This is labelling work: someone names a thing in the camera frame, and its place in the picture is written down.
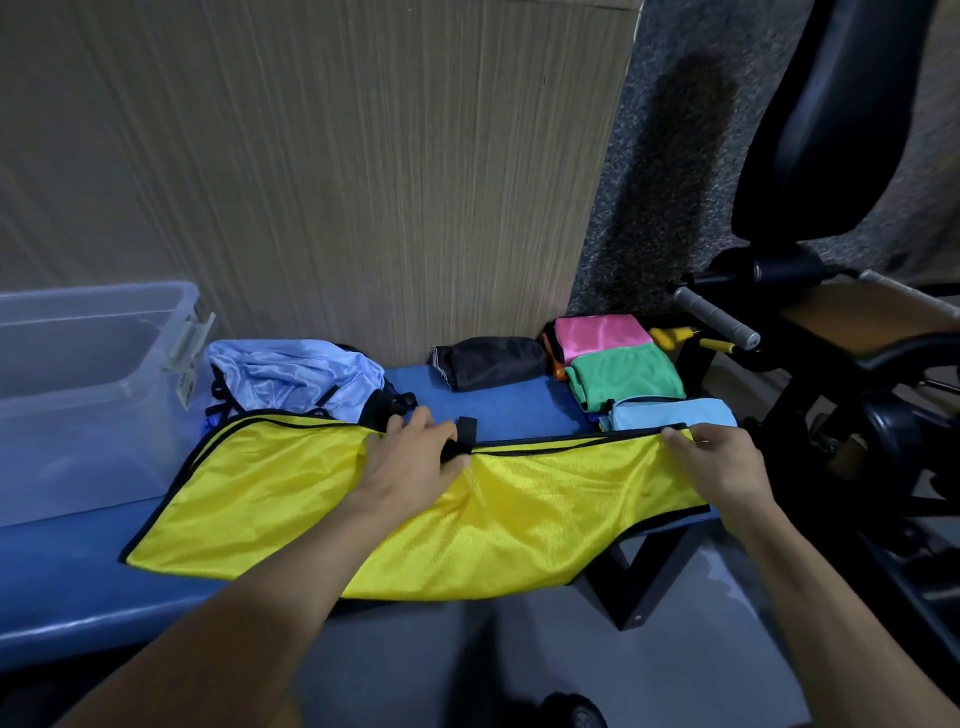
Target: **hand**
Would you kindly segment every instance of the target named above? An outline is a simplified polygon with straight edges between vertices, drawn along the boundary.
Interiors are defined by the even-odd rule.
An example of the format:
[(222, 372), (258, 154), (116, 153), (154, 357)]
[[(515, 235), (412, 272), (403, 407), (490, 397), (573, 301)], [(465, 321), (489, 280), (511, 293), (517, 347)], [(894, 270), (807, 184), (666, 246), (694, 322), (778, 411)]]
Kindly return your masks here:
[(416, 516), (433, 505), (469, 465), (469, 455), (440, 464), (444, 444), (456, 439), (457, 425), (450, 421), (434, 425), (426, 407), (418, 407), (408, 425), (394, 415), (385, 436), (367, 438), (367, 465), (354, 493), (372, 497), (398, 523)]
[(694, 425), (693, 440), (665, 427), (663, 442), (684, 465), (693, 489), (720, 511), (734, 535), (757, 507), (774, 504), (763, 455), (746, 430)]

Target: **folded towel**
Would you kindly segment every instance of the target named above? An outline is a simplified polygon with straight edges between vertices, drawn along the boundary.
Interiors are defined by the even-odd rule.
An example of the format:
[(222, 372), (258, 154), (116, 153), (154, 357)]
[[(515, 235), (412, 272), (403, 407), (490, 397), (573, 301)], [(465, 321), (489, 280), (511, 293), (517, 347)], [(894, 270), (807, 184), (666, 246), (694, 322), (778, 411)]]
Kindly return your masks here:
[(587, 353), (637, 347), (652, 341), (650, 334), (629, 313), (565, 317), (553, 322), (552, 328), (557, 344), (553, 354), (567, 365)]
[(628, 397), (686, 397), (677, 370), (656, 344), (586, 353), (573, 360), (566, 375), (587, 412), (600, 412), (610, 400)]

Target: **black pouch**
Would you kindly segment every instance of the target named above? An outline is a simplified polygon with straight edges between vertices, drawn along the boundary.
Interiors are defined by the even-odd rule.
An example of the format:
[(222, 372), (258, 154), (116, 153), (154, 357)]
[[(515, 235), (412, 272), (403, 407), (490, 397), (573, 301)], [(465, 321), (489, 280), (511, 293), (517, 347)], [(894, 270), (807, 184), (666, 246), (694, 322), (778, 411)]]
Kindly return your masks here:
[(526, 336), (476, 336), (434, 347), (427, 362), (454, 392), (501, 387), (547, 373), (546, 351)]

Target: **gray foam handle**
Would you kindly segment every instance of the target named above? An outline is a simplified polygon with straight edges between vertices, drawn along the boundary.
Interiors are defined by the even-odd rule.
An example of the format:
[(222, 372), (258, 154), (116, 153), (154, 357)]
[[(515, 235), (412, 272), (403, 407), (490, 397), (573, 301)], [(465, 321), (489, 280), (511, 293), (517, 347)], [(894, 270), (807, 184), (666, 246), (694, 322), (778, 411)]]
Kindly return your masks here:
[(746, 324), (741, 324), (729, 313), (717, 308), (703, 296), (698, 296), (685, 285), (673, 292), (673, 300), (680, 308), (692, 313), (714, 331), (722, 333), (744, 352), (756, 349), (759, 345), (760, 335), (756, 331)]

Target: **black trim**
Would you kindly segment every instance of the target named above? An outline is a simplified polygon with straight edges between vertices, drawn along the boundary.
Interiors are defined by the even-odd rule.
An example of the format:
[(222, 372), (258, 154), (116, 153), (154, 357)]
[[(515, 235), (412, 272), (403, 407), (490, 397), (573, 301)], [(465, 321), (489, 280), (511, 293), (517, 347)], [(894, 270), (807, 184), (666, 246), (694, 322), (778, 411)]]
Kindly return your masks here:
[(624, 530), (619, 536), (613, 539), (613, 543), (619, 544), (621, 541), (625, 541), (626, 539), (639, 535), (641, 531), (648, 531), (651, 528), (660, 528), (662, 526), (669, 525), (673, 521), (679, 521), (680, 519), (689, 518), (690, 516), (700, 516), (709, 512), (710, 504), (705, 503), (704, 505), (693, 505), (689, 508), (684, 508), (681, 511), (667, 511), (666, 513), (658, 513), (656, 516), (651, 516), (648, 519), (643, 519), (643, 521), (634, 523), (632, 526)]

